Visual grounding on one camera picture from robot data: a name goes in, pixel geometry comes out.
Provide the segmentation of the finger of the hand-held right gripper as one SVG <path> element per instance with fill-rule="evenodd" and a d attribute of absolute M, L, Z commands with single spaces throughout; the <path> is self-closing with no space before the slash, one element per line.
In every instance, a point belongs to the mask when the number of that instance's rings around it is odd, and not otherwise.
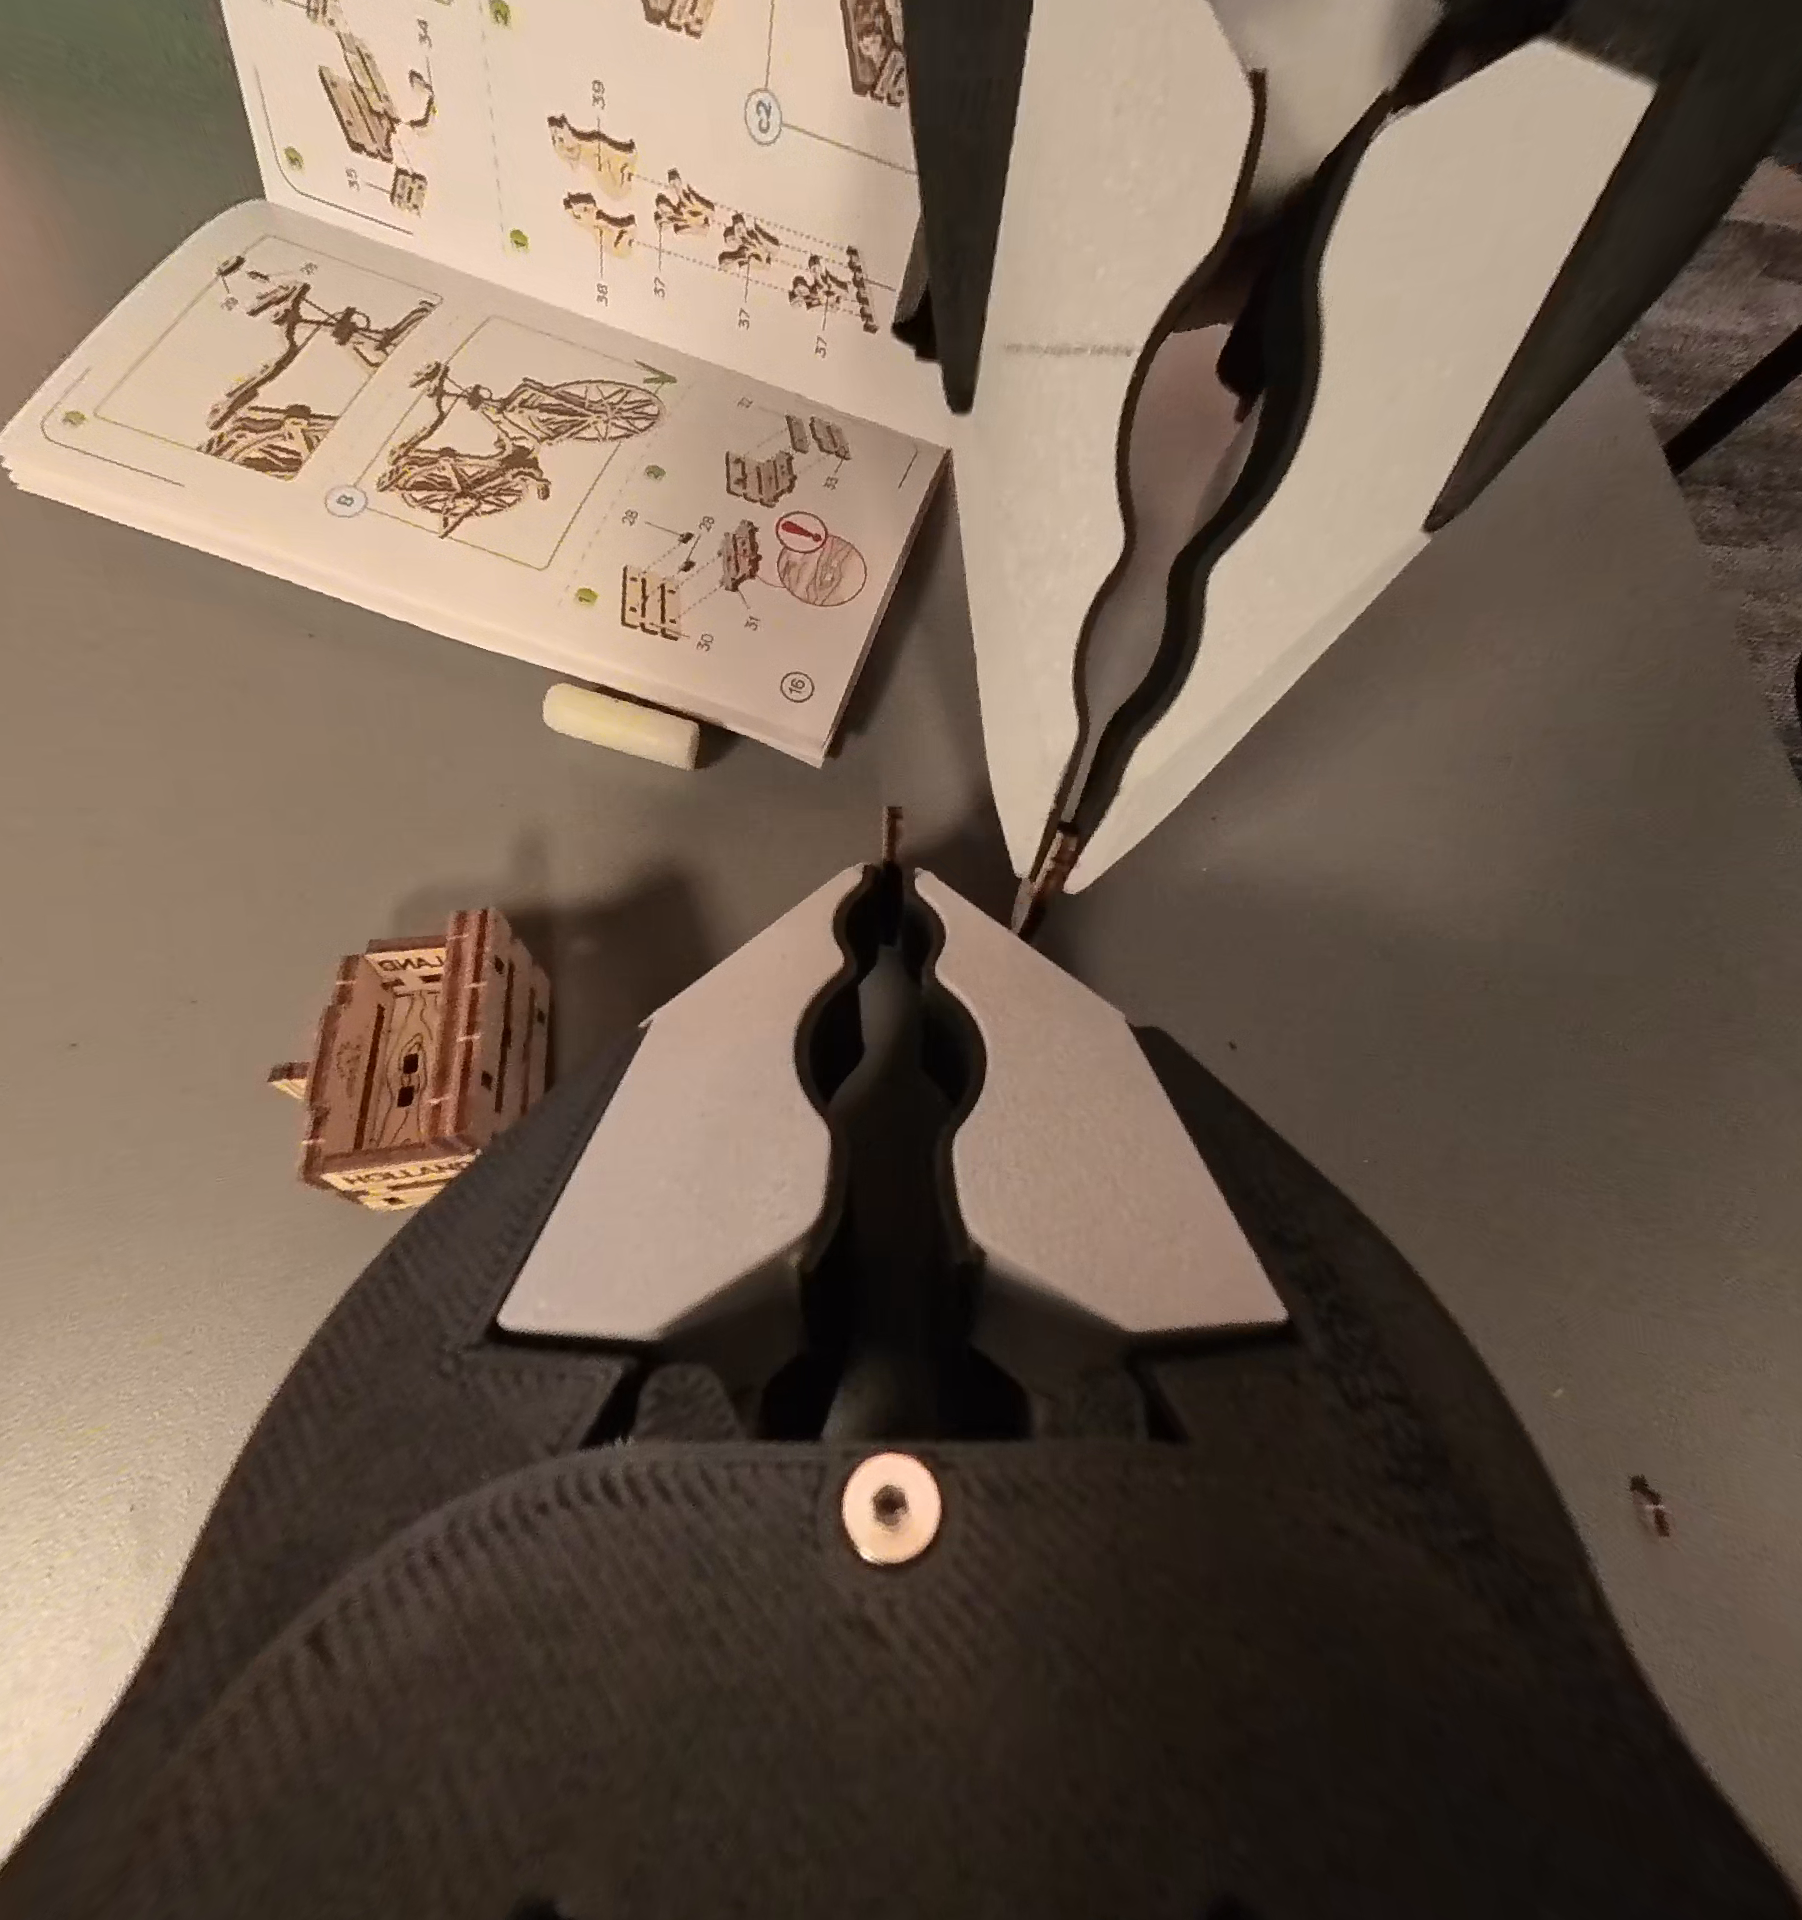
<path fill-rule="evenodd" d="M 1427 520 L 1655 99 L 1527 42 L 1391 116 L 1315 271 L 1317 376 L 1263 506 L 1195 561 L 1192 668 L 1066 877 L 1104 877 L 1430 540 Z"/>
<path fill-rule="evenodd" d="M 984 745 L 1026 889 L 1082 753 L 1082 639 L 1128 560 L 1140 382 L 1262 124 L 1212 5 L 1034 5 L 971 409 Z"/>

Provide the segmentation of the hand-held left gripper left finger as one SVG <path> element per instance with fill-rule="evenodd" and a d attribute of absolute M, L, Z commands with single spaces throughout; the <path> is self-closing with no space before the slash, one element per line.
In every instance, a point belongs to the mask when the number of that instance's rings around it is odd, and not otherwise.
<path fill-rule="evenodd" d="M 836 1173 L 812 1030 L 856 981 L 847 916 L 878 877 L 830 877 L 644 1021 L 504 1333 L 677 1340 L 756 1312 L 799 1322 L 797 1270 Z"/>

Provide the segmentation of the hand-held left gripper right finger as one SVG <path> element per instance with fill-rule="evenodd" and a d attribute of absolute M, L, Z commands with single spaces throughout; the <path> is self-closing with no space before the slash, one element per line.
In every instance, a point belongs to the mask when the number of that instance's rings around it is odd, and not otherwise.
<path fill-rule="evenodd" d="M 932 985 L 981 1044 L 955 1208 L 988 1310 L 1042 1303 L 1126 1343 L 1282 1329 L 1273 1281 L 1124 1015 L 929 871 Z"/>

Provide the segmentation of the small wooden crate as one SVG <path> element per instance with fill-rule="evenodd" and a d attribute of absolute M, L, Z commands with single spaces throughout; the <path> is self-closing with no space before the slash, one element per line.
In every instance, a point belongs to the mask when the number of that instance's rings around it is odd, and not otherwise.
<path fill-rule="evenodd" d="M 497 908 L 349 955 L 314 1055 L 268 1085 L 304 1106 L 302 1185 L 369 1211 L 432 1201 L 548 1089 L 552 990 Z"/>

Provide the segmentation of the pale wax stick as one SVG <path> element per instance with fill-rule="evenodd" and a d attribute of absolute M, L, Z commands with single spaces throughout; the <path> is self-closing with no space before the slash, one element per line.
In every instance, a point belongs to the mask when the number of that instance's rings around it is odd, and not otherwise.
<path fill-rule="evenodd" d="M 543 701 L 548 731 L 648 766 L 693 774 L 701 758 L 695 719 L 578 685 L 556 685 Z"/>

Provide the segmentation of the instruction booklet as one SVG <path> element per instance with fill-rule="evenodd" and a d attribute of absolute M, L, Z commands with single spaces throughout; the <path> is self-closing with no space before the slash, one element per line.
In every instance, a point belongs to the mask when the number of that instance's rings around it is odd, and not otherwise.
<path fill-rule="evenodd" d="M 13 483 L 808 766 L 946 463 L 896 5 L 224 5 L 264 197 Z"/>

